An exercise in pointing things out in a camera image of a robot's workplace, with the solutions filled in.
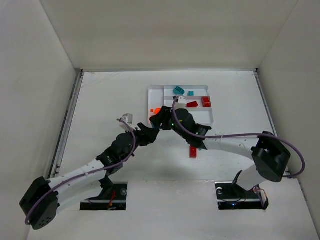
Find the red long lego brick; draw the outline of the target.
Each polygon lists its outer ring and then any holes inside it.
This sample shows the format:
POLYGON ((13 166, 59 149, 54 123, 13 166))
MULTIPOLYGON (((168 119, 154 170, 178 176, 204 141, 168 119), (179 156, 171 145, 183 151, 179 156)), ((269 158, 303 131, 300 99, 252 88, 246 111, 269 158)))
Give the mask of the red long lego brick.
POLYGON ((189 147, 189 157, 191 159, 196 159, 198 156, 198 151, 197 151, 197 148, 194 147, 194 146, 190 146, 189 147))

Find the cyan small lego brick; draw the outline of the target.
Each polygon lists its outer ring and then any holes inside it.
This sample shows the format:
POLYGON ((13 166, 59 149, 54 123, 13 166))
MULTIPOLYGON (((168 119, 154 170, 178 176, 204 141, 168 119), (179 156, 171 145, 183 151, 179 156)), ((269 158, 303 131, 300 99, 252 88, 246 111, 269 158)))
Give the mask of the cyan small lego brick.
POLYGON ((189 91, 189 92, 187 93, 187 95, 190 96, 190 97, 193 97, 193 96, 194 96, 194 92, 193 92, 193 91, 189 91))

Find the red square lego brick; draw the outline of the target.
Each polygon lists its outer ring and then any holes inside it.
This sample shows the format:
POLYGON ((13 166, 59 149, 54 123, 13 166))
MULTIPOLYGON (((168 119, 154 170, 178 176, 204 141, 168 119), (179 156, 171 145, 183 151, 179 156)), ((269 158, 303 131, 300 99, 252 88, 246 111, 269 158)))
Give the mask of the red square lego brick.
POLYGON ((208 96, 204 96, 201 98, 201 103, 203 108, 210 108, 211 107, 211 101, 208 96))

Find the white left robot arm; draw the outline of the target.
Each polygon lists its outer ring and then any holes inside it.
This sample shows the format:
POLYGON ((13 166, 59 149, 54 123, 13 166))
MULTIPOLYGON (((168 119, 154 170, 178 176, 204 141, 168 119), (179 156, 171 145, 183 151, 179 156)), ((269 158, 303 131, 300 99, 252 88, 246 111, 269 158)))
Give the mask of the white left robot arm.
POLYGON ((95 159, 65 175, 50 179, 41 176, 33 181, 19 203, 27 226, 42 229, 70 205, 109 191, 113 186, 109 177, 134 156, 138 147, 153 144, 160 132, 143 123, 133 128, 123 118, 118 121, 126 132, 95 159))

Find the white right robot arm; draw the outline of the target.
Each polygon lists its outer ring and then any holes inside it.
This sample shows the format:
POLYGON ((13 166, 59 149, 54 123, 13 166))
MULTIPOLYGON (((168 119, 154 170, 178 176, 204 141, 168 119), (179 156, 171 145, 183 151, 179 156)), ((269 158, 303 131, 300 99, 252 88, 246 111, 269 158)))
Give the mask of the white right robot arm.
POLYGON ((224 151, 253 161, 251 167, 238 172, 233 180, 246 191, 265 181, 281 182, 291 157, 287 148, 270 132, 264 131, 259 136, 227 137, 210 126, 196 123, 185 108, 172 111, 163 106, 149 120, 152 127, 172 130, 197 149, 224 151))

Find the white divided sorting tray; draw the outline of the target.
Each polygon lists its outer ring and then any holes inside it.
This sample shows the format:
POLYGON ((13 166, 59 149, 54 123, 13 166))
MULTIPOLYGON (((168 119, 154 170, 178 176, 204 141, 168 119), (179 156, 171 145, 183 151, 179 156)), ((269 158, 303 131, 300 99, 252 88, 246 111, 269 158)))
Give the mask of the white divided sorting tray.
MULTIPOLYGON (((150 85, 148 88, 148 117, 147 123, 151 125, 150 117, 155 115, 155 109, 161 108, 162 106, 171 107, 173 105, 174 97, 176 96, 173 93, 173 89, 176 85, 150 85)), ((212 107, 203 107, 202 106, 202 97, 209 97, 209 88, 207 85, 179 85, 179 87, 185 90, 184 97, 187 101, 193 102, 197 101, 198 107, 186 109, 189 113, 192 114, 196 123, 213 126, 214 115, 212 107), (188 96, 188 92, 193 91, 194 96, 188 96)))

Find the colorful monster lego figure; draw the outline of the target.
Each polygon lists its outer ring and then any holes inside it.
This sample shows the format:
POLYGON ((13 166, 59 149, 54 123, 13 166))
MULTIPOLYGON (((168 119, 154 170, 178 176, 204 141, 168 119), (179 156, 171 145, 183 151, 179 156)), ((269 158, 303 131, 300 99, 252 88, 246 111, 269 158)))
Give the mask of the colorful monster lego figure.
POLYGON ((185 94, 185 90, 183 88, 181 88, 180 86, 176 86, 174 89, 173 89, 173 93, 175 95, 181 95, 183 96, 185 94))

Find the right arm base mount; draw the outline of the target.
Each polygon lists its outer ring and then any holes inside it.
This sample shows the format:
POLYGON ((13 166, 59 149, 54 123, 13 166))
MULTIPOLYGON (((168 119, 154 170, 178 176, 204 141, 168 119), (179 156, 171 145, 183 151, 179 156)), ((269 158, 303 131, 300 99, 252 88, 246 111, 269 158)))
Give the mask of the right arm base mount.
POLYGON ((233 181, 216 181, 215 192, 217 206, 222 210, 263 210, 269 207, 269 198, 260 185, 254 186, 250 190, 244 190, 237 185, 241 172, 239 172, 233 181))

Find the red sloped lego brick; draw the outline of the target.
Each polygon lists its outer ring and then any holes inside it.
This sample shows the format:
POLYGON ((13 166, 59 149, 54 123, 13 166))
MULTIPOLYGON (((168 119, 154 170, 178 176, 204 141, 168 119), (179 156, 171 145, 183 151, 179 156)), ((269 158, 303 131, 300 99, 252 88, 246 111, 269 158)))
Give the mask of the red sloped lego brick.
POLYGON ((199 106, 198 102, 197 101, 192 101, 192 102, 188 102, 186 104, 186 107, 187 108, 197 108, 199 106))

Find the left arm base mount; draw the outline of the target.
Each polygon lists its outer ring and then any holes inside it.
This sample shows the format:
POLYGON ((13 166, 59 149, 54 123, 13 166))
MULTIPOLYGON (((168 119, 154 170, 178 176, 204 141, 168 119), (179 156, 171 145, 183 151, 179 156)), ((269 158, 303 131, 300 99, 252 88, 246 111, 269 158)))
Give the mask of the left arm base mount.
POLYGON ((128 182, 113 182, 99 196, 80 203, 80 211, 125 211, 127 208, 128 182))

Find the orange curved lego piece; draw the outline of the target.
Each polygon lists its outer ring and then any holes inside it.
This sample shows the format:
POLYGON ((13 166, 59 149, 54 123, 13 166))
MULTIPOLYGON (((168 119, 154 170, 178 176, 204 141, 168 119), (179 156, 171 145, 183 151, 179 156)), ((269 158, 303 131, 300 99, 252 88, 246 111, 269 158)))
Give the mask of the orange curved lego piece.
POLYGON ((157 115, 160 111, 161 111, 161 108, 160 108, 160 107, 159 107, 159 108, 156 108, 156 109, 154 110, 154 114, 157 115))

